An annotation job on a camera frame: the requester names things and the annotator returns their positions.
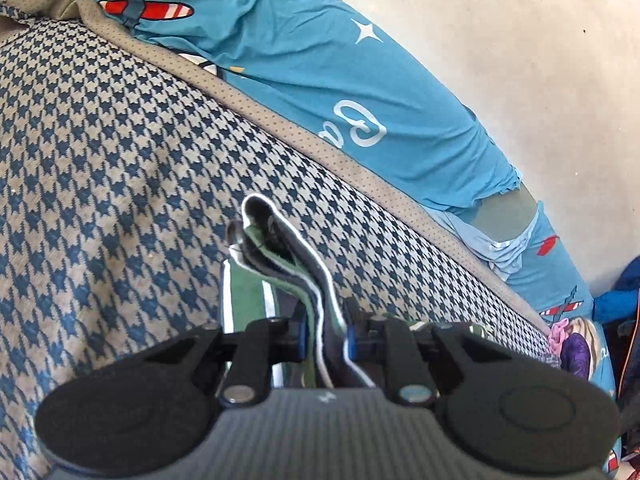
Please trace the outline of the green brown striped shirt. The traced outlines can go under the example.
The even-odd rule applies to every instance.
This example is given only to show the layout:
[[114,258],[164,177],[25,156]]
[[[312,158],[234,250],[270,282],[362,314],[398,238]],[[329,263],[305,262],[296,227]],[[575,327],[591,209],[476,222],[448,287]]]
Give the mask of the green brown striped shirt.
[[273,367],[282,363],[299,365],[300,384],[308,389],[432,398],[454,390],[473,366],[501,356],[473,324],[408,325],[364,316],[353,302],[341,304],[324,262],[265,196],[246,196],[242,218],[227,234],[237,268],[298,301],[290,316],[276,313],[238,327],[222,387],[228,403],[262,402]]

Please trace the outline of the pink purple cartoon pillow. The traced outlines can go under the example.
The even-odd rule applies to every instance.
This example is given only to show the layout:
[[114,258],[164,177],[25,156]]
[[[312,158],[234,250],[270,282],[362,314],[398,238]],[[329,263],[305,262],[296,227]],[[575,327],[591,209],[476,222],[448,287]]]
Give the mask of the pink purple cartoon pillow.
[[585,380],[597,376],[608,356],[601,327],[583,316],[553,322],[548,341],[550,353],[559,360],[562,370]]

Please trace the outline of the grey green headboard cushion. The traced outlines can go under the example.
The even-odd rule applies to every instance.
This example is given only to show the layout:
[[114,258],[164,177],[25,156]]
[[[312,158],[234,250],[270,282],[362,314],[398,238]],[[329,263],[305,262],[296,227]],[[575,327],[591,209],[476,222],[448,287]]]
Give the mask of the grey green headboard cushion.
[[537,202],[524,183],[517,190],[485,198],[471,221],[496,242],[520,236],[534,220]]

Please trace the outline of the houndstooth bed mat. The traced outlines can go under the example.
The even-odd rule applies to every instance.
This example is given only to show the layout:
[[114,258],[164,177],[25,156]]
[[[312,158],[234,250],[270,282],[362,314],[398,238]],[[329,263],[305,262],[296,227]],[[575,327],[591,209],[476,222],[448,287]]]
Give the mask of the houndstooth bed mat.
[[419,205],[92,0],[1,0],[1,474],[40,479],[56,385],[211,320],[224,231],[268,196],[337,293],[540,358],[526,302]]

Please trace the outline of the blue cartoon airplane quilt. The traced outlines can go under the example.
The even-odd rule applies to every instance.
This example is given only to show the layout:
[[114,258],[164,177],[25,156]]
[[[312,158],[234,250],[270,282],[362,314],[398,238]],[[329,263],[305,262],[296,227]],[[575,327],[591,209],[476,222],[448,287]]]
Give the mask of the blue cartoon airplane quilt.
[[[541,318],[547,349],[540,358],[530,358],[548,364],[549,327],[561,309],[569,308],[575,316],[588,309],[584,284],[555,240],[541,208],[510,244],[465,238],[459,233],[458,228],[485,198],[517,190],[520,175],[472,110],[382,29],[342,0],[92,1],[135,40],[165,49],[205,70],[336,148],[419,205]],[[37,438],[35,418],[41,402],[56,388],[209,323],[217,323],[231,334],[260,318],[294,313],[295,297],[245,273],[231,259],[227,230],[230,223],[241,220],[242,203],[239,217],[224,231],[227,255],[220,272],[217,311],[211,320],[67,379],[38,403],[35,437],[51,478],[603,477],[603,471],[596,468],[564,476],[501,471],[452,443],[432,412],[390,402],[381,389],[304,388],[300,367],[294,363],[273,367],[272,389],[265,401],[252,408],[222,412],[201,444],[159,470],[132,477],[89,477],[55,465]],[[440,211],[454,227],[446,229],[435,221],[434,211]],[[346,304],[355,300],[337,293],[329,272],[338,301]],[[401,318],[409,325],[469,322],[498,344],[475,322],[409,320],[390,312],[367,311],[356,304],[364,312]]]

